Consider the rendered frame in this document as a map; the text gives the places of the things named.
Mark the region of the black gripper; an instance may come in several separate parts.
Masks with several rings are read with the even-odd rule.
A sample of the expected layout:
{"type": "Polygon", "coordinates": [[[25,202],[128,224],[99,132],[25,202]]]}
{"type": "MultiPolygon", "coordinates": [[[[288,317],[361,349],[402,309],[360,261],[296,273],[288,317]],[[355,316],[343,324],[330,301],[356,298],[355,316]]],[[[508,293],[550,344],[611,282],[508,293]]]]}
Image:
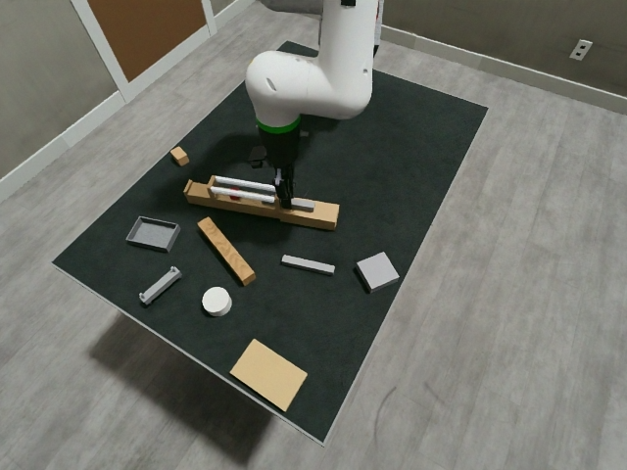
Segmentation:
{"type": "Polygon", "coordinates": [[[266,156],[273,163],[276,178],[272,180],[277,197],[281,199],[283,209],[292,210],[292,199],[294,199],[294,188],[296,182],[294,173],[294,161],[299,155],[298,145],[285,152],[274,152],[267,148],[266,156]]]}

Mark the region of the brown wooden bar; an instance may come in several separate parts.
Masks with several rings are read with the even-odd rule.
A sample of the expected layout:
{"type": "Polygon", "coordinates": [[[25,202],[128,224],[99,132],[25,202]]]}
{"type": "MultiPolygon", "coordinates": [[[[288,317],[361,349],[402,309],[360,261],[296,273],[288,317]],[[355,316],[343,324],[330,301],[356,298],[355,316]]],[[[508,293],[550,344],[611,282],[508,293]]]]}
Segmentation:
{"type": "Polygon", "coordinates": [[[198,225],[244,286],[256,279],[255,272],[242,259],[209,217],[200,221],[198,225]]]}

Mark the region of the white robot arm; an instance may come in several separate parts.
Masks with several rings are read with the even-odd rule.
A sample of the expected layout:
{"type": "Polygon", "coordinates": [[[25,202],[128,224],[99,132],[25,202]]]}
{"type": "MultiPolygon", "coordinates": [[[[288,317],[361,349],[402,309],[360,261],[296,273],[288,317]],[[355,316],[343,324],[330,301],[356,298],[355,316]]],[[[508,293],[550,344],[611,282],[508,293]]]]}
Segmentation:
{"type": "Polygon", "coordinates": [[[372,92],[374,33],[379,0],[260,0],[275,12],[322,15],[318,56],[266,51],[248,66],[245,83],[263,146],[251,167],[269,166],[265,148],[285,152],[302,136],[301,114],[350,119],[372,92]]]}

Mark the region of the white cylinder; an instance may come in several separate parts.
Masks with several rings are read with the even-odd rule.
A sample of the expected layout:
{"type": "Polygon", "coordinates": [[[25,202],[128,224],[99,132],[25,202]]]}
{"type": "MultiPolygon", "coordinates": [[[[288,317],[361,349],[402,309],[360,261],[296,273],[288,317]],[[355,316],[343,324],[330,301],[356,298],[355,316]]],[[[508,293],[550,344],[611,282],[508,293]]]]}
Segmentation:
{"type": "Polygon", "coordinates": [[[226,290],[214,287],[208,290],[203,297],[203,306],[212,316],[223,316],[231,308],[231,298],[226,290]]]}

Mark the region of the tan flat rectangular board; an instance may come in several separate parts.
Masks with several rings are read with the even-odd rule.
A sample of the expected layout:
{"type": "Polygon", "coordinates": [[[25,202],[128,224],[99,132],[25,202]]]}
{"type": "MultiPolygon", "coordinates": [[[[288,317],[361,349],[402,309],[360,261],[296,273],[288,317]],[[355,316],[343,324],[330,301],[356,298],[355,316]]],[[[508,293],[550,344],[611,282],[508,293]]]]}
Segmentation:
{"type": "Polygon", "coordinates": [[[230,373],[285,412],[308,376],[255,339],[230,373]]]}

